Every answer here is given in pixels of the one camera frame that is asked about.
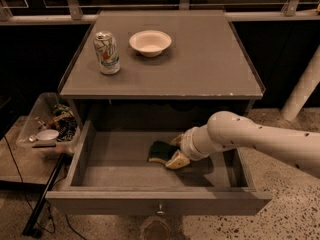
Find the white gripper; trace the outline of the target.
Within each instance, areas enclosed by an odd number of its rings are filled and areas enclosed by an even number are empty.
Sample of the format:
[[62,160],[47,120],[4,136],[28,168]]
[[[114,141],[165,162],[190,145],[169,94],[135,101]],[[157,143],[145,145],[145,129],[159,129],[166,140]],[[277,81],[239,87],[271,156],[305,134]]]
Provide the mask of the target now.
[[172,158],[165,164],[166,168],[171,170],[184,168],[190,164],[190,160],[199,161],[209,156],[208,153],[198,151],[193,142],[193,135],[197,130],[198,127],[193,127],[170,141],[172,146],[180,146],[180,150],[177,150]]

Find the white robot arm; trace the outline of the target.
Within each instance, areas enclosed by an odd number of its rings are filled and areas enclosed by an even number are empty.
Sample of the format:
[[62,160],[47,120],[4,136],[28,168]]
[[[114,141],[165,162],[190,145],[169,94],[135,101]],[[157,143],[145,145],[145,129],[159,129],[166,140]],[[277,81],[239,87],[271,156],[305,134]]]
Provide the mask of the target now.
[[212,154],[247,147],[320,177],[319,133],[259,125],[229,111],[214,113],[205,125],[178,135],[171,145],[178,147],[165,163],[172,170]]

